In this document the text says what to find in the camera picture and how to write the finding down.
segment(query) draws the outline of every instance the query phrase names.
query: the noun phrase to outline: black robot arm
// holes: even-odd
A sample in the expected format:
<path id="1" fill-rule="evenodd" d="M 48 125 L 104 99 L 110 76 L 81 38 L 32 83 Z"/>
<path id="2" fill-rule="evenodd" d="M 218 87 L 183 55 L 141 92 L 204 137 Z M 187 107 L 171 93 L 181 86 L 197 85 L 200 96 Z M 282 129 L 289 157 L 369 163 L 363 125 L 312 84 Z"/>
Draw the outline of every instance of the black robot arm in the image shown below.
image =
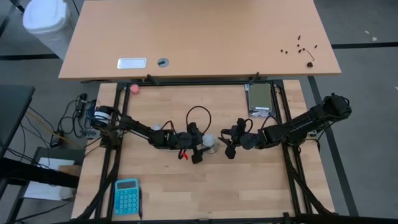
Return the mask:
<path id="1" fill-rule="evenodd" d="M 112 113 L 117 113 L 120 116 L 117 126 L 109 125 Z M 148 143 L 157 149 L 175 149 L 180 150 L 178 158 L 182 159 L 183 154 L 187 149 L 193 150 L 192 162 L 197 164 L 203 160 L 203 152 L 209 148 L 198 149 L 203 140 L 203 133 L 199 131 L 195 122 L 187 124 L 187 132 L 177 133 L 172 129 L 153 130 L 152 128 L 141 124 L 132 119 L 130 116 L 121 115 L 114 108 L 109 106 L 100 106 L 94 113 L 94 119 L 91 121 L 92 127 L 101 131 L 101 135 L 107 140 L 108 144 L 115 145 L 118 143 L 117 130 L 128 131 L 137 136 L 140 136 L 148 141 Z"/>
<path id="2" fill-rule="evenodd" d="M 242 146 L 245 149 L 265 149 L 277 146 L 282 141 L 298 146 L 304 142 L 308 132 L 324 129 L 325 123 L 341 121 L 348 118 L 350 114 L 349 101 L 332 93 L 331 96 L 325 97 L 322 103 L 310 108 L 306 113 L 284 124 L 258 129 L 256 134 L 245 132 L 246 122 L 239 118 L 237 125 L 221 131 L 219 139 L 227 144 L 225 152 L 227 157 L 234 159 L 236 146 Z M 224 134 L 230 135 L 231 140 L 225 139 Z"/>

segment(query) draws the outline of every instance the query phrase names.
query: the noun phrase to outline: white label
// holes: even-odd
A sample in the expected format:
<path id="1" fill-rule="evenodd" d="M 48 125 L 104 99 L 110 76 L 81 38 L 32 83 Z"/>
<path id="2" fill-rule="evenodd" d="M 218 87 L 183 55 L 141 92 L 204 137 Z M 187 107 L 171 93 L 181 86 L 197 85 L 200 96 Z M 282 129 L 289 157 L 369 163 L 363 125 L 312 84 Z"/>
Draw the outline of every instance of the white label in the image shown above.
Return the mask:
<path id="1" fill-rule="evenodd" d="M 260 106 L 255 107 L 255 109 L 256 109 L 256 110 L 269 110 L 269 108 L 260 107 Z"/>
<path id="2" fill-rule="evenodd" d="M 146 58 L 119 58 L 118 61 L 118 69 L 140 69 L 146 66 Z"/>
<path id="3" fill-rule="evenodd" d="M 106 124 L 108 124 L 109 120 L 111 119 L 111 115 L 106 114 L 104 112 L 100 112 L 100 111 L 95 111 L 94 117 L 95 117 L 95 119 L 97 119 L 101 122 L 104 122 Z"/>

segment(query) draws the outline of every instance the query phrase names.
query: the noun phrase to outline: white object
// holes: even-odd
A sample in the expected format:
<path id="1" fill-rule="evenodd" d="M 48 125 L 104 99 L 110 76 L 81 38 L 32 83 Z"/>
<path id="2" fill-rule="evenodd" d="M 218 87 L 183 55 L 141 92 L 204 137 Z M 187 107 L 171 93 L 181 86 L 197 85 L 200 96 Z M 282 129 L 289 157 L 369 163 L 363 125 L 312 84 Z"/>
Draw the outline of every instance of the white object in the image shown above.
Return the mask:
<path id="1" fill-rule="evenodd" d="M 68 4 L 63 0 L 31 0 L 22 23 L 29 33 L 63 60 L 73 34 L 69 18 Z"/>
<path id="2" fill-rule="evenodd" d="M 146 58 L 119 58 L 118 60 L 118 69 L 140 69 L 146 66 Z"/>
<path id="3" fill-rule="evenodd" d="M 202 137 L 203 145 L 206 147 L 213 147 L 214 143 L 216 142 L 216 138 L 212 134 L 205 134 Z"/>
<path id="4" fill-rule="evenodd" d="M 155 130 L 155 131 L 158 131 L 158 130 L 160 130 L 160 129 L 161 129 L 161 127 L 160 127 L 158 124 L 155 124 L 154 130 Z"/>
<path id="5" fill-rule="evenodd" d="M 49 167 L 51 169 L 58 169 L 59 166 L 73 165 L 73 163 L 74 161 L 71 160 L 50 158 Z M 46 157 L 42 157 L 40 158 L 39 164 L 47 166 L 49 164 L 49 161 Z M 41 184 L 38 182 L 30 181 L 24 197 L 47 200 L 63 200 L 73 197 L 72 192 L 72 189 L 69 187 L 50 186 L 49 184 Z"/>

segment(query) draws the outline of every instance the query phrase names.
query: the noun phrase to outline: wooden tabletop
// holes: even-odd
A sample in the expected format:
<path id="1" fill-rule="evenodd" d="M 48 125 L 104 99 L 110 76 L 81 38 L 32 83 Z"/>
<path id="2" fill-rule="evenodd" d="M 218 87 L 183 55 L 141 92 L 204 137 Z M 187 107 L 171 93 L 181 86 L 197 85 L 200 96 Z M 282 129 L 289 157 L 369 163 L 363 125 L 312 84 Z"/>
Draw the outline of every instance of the wooden tabletop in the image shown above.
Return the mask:
<path id="1" fill-rule="evenodd" d="M 306 112 L 299 81 L 284 84 L 292 116 Z M 113 105 L 115 89 L 116 84 L 102 84 L 97 104 Z M 217 137 L 238 118 L 248 117 L 242 85 L 142 87 L 139 95 L 130 96 L 128 115 L 151 127 L 172 120 L 177 131 L 184 131 L 185 115 L 195 105 L 209 109 L 212 122 L 207 133 Z M 195 109 L 188 120 L 204 130 L 208 115 Z M 254 131 L 263 119 L 253 121 Z M 294 215 L 281 146 L 249 151 L 238 147 L 235 159 L 229 160 L 224 154 L 225 145 L 220 141 L 218 144 L 217 153 L 204 154 L 203 161 L 194 165 L 190 160 L 178 160 L 176 152 L 155 149 L 130 133 L 124 135 L 118 179 L 139 179 L 144 220 L 281 217 L 283 212 Z M 96 146 L 94 143 L 87 151 Z M 333 210 L 316 144 L 307 141 L 301 148 L 308 186 L 326 208 Z M 72 217 L 84 211 L 98 189 L 104 152 L 104 148 L 98 148 L 84 160 Z M 129 215 L 113 219 L 139 218 Z"/>
<path id="2" fill-rule="evenodd" d="M 146 68 L 120 70 L 119 58 L 146 58 Z M 160 58 L 169 65 L 160 68 Z M 313 0 L 85 1 L 59 78 L 256 72 L 341 73 Z"/>

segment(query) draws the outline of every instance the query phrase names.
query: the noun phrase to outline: electronic device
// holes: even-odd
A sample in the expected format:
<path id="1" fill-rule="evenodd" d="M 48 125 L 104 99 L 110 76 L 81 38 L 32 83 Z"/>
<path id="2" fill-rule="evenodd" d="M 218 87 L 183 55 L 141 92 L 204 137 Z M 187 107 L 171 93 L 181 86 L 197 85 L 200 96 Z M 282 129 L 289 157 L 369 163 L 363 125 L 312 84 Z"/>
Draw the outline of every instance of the electronic device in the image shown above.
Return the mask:
<path id="1" fill-rule="evenodd" d="M 251 111 L 272 111 L 271 85 L 255 83 L 248 85 L 248 103 Z"/>
<path id="2" fill-rule="evenodd" d="M 115 215 L 134 215 L 139 213 L 140 199 L 138 179 L 117 180 L 115 182 Z"/>

